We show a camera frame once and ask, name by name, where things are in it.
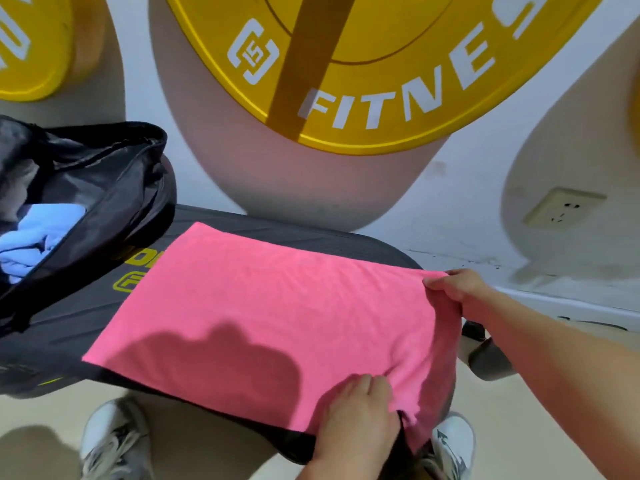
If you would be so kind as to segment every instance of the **logo on weight plate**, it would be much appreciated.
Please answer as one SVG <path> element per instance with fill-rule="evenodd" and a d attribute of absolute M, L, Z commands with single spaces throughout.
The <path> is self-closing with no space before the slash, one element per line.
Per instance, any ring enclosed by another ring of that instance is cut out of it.
<path fill-rule="evenodd" d="M 259 41 L 257 39 L 260 38 L 263 32 L 264 28 L 260 22 L 252 18 L 245 23 L 227 53 L 227 58 L 233 64 L 233 67 L 240 66 L 242 62 L 240 56 L 249 64 L 251 69 L 244 71 L 244 78 L 252 86 L 260 82 L 260 79 L 263 78 L 280 56 L 280 49 L 273 40 L 269 40 L 264 48 L 258 45 Z"/>

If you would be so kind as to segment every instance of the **weight plate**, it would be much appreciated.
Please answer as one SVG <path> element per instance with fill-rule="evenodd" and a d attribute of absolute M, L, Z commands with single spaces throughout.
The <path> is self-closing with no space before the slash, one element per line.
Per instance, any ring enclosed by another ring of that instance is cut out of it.
<path fill-rule="evenodd" d="M 0 99 L 35 101 L 98 63 L 104 0 L 0 0 Z"/>
<path fill-rule="evenodd" d="M 168 0 L 228 92 L 283 136 L 398 152 L 512 94 L 601 0 Z"/>

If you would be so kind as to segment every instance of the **sneaker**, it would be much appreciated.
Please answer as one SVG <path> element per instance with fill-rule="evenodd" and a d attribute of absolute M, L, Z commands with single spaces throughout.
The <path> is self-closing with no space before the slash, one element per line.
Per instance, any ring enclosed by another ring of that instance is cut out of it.
<path fill-rule="evenodd" d="M 466 480 L 476 451 L 476 435 L 463 416 L 449 415 L 433 430 L 431 450 L 421 464 L 433 480 Z"/>
<path fill-rule="evenodd" d="M 82 480 L 153 480 L 144 414 L 130 398 L 101 405 L 84 427 Z"/>

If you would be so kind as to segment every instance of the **beige floor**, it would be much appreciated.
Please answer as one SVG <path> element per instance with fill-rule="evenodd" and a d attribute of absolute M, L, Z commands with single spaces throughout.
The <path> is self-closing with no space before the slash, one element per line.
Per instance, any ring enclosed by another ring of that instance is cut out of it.
<path fill-rule="evenodd" d="M 128 391 L 90 381 L 27 400 L 0 396 L 0 480 L 73 480 L 84 422 Z M 135 394 L 149 416 L 157 480 L 287 480 L 300 468 L 259 435 L 186 404 Z M 453 410 L 477 433 L 473 480 L 599 480 L 517 377 L 486 383 L 459 362 Z"/>

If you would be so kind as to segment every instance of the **electrical outlet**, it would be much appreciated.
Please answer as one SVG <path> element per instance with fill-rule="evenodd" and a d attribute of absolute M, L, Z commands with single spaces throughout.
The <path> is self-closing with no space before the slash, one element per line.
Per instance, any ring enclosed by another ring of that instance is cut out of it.
<path fill-rule="evenodd" d="M 606 199 L 606 195 L 556 188 L 525 217 L 524 224 L 535 229 L 564 231 L 587 218 Z"/>

